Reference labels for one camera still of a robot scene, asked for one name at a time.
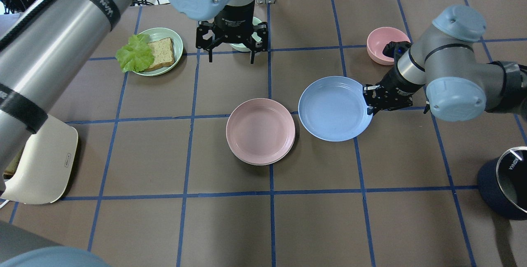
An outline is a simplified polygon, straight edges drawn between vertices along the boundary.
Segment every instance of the lettuce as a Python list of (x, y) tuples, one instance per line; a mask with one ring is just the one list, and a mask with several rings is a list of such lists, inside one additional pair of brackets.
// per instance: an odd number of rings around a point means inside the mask
[(132, 35), (128, 38), (128, 44), (115, 53), (123, 72), (142, 72), (154, 63), (152, 49), (147, 45), (149, 39), (150, 36), (146, 34)]

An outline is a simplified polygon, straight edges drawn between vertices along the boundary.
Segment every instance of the white cord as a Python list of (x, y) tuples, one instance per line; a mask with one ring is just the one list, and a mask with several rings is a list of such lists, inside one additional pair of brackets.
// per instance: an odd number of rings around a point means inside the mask
[(2, 207), (4, 207), (8, 202), (9, 202), (9, 200), (4, 201), (4, 203), (2, 203), (2, 204), (0, 205), (0, 209), (2, 209)]

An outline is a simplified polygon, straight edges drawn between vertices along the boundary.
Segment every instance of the pink plate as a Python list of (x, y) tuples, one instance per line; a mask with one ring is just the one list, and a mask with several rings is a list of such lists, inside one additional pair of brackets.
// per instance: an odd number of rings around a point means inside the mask
[(282, 104), (256, 98), (243, 102), (231, 113), (226, 137), (232, 152), (243, 162), (269, 165), (291, 149), (295, 123)]
[(393, 27), (381, 27), (373, 30), (366, 40), (366, 51), (369, 57), (384, 66), (394, 64), (394, 59), (384, 56), (382, 50), (390, 42), (409, 42), (410, 39), (404, 32)]

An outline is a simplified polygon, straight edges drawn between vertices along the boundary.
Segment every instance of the slice of toast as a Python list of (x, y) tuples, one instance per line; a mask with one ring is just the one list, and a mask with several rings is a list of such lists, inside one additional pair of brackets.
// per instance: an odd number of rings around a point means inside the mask
[(154, 55), (154, 63), (145, 71), (157, 70), (162, 67), (171, 66), (175, 62), (174, 44), (170, 37), (148, 43)]

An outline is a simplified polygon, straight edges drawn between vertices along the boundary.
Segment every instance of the brown table surface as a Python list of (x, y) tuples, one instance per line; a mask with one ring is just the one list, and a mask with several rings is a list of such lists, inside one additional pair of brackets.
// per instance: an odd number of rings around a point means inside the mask
[[(277, 0), (256, 7), (272, 50), (254, 65), (225, 44), (209, 63), (195, 21), (170, 5), (129, 8), (50, 112), (81, 138), (71, 191), (10, 204), (0, 219), (114, 267), (527, 266), (527, 223), (490, 211), (476, 186), (482, 164), (526, 144), (518, 117), (436, 120), (421, 90), (350, 141), (299, 124), (313, 81), (387, 72), (366, 53), (369, 32), (391, 26), (415, 41), (452, 4), (487, 21), (479, 62), (527, 63), (526, 0)], [(182, 60), (158, 77), (121, 73), (115, 51), (152, 27), (181, 35)], [(226, 143), (229, 113), (251, 98), (277, 100), (296, 121), (294, 147), (271, 167), (244, 164)]]

